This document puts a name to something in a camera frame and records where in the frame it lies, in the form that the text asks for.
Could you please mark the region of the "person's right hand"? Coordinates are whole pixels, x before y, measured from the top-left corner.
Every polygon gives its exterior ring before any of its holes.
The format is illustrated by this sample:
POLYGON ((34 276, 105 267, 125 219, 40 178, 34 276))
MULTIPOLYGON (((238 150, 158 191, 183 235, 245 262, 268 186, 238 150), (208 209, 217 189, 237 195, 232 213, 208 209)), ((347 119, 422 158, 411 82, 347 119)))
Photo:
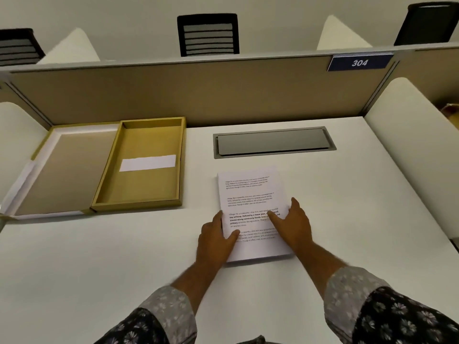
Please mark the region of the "person's right hand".
POLYGON ((284 219, 287 220, 287 228, 278 231, 278 234, 295 254, 313 244, 309 219, 296 198, 291 198, 291 206, 284 219))

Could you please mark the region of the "person's left hand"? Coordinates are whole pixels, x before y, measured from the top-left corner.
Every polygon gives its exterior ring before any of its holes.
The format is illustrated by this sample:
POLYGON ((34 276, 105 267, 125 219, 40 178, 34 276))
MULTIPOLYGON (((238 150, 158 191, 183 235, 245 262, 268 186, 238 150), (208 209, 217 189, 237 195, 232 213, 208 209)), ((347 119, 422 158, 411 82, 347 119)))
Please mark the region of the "person's left hand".
POLYGON ((223 213, 220 210, 211 222, 202 226, 198 238, 196 264, 217 273, 227 262, 233 250, 226 250, 224 241, 226 237, 222 230, 223 213))

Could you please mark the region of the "stack of white printed paper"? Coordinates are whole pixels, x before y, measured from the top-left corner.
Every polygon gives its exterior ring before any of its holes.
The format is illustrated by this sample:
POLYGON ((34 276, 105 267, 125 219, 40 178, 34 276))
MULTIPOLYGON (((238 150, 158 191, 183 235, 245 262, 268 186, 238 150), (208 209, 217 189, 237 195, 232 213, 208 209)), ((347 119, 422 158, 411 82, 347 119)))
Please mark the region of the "stack of white printed paper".
POLYGON ((228 238, 233 231, 240 231, 227 263, 292 256, 267 216, 271 211, 285 219, 290 208, 278 170, 221 172, 217 179, 223 235, 228 238))

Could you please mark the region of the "person's right forearm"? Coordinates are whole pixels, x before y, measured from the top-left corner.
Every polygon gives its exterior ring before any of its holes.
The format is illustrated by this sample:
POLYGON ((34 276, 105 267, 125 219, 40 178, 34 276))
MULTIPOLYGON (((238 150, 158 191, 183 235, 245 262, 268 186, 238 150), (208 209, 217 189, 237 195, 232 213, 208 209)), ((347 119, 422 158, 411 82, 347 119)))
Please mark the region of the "person's right forearm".
POLYGON ((300 241, 294 252, 319 284, 325 322, 343 344, 459 344, 459 323, 364 268, 312 242, 300 241))

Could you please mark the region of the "person's left forearm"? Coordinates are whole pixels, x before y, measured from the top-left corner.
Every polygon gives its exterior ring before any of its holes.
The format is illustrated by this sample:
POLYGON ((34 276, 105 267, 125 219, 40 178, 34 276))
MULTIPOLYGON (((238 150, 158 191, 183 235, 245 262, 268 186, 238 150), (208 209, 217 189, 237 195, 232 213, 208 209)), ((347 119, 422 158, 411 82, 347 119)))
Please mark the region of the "person's left forearm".
POLYGON ((197 310, 217 272, 209 262, 196 261, 94 344, 194 344, 197 310))

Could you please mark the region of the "gold cardboard box tray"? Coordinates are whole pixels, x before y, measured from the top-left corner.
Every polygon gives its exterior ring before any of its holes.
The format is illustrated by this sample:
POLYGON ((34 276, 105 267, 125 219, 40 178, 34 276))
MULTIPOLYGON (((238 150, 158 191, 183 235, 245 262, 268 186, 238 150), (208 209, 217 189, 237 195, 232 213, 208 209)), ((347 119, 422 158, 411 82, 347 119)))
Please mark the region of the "gold cardboard box tray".
POLYGON ((97 213, 181 206, 186 118, 120 121, 91 209, 97 213), (120 172, 123 159, 176 155, 173 168, 120 172))

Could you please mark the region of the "white paper slip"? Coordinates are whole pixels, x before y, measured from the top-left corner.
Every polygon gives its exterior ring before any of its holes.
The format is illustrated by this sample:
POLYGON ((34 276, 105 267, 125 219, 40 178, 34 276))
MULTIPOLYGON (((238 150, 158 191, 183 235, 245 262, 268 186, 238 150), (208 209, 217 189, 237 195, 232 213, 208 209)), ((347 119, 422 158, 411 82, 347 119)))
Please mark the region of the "white paper slip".
POLYGON ((162 168, 173 168, 176 165, 176 155, 151 156, 123 159, 120 172, 133 172, 162 168))

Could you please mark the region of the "beige desk divider panel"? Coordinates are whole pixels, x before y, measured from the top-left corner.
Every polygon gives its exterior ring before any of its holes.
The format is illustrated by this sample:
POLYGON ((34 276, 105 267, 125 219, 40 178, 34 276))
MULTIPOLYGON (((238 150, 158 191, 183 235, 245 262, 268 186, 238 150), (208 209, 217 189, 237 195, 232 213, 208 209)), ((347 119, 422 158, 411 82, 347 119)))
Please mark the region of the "beige desk divider panel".
POLYGON ((459 101, 459 43, 0 68, 0 102, 46 129, 185 117, 190 127, 364 116, 410 80, 432 103, 459 101), (392 52, 380 70, 327 72, 334 55, 392 52))

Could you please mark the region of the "white side divider panel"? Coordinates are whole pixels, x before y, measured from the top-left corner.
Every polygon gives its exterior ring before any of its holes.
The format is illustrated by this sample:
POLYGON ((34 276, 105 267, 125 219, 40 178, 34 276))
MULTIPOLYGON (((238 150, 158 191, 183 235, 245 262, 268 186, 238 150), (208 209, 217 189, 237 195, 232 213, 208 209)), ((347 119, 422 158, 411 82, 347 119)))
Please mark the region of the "white side divider panel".
POLYGON ((47 130, 14 103, 0 103, 0 204, 47 130))
POLYGON ((459 130, 406 78, 364 117, 449 239, 459 239, 459 130))

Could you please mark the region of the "blue number sign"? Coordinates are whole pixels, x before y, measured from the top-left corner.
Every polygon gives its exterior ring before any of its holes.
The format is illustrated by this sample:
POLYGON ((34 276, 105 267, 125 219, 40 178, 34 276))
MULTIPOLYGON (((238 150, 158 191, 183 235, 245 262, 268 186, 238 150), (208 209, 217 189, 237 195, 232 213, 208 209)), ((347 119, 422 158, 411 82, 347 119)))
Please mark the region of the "blue number sign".
POLYGON ((340 54, 332 56, 327 72, 348 70, 380 70, 393 58, 392 52, 340 54))

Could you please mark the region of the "open box lid beige lining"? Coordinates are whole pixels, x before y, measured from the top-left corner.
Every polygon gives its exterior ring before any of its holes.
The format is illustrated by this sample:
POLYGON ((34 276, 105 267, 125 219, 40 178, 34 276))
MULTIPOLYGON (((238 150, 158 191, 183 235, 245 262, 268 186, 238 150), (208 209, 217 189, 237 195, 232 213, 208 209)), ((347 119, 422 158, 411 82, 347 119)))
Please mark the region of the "open box lid beige lining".
POLYGON ((35 220, 93 215, 120 122, 54 126, 0 204, 0 218, 35 220))

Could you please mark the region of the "black slatted chair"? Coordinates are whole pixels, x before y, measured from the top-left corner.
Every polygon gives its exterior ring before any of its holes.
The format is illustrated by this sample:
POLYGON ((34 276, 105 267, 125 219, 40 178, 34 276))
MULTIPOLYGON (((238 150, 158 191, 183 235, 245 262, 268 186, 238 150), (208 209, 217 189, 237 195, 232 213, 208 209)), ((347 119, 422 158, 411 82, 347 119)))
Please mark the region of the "black slatted chair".
POLYGON ((239 26, 235 13, 177 17, 181 57, 239 54, 239 26))
POLYGON ((32 28, 0 29, 0 67, 32 65, 44 57, 32 28))

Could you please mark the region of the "black mesh chair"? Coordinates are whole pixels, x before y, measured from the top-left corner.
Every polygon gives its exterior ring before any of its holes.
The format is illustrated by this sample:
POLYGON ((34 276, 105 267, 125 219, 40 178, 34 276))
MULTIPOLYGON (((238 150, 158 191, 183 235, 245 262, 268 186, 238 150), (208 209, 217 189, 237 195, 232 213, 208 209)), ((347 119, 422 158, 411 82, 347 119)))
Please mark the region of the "black mesh chair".
POLYGON ((459 2, 410 4, 394 46, 447 43, 459 23, 459 2))

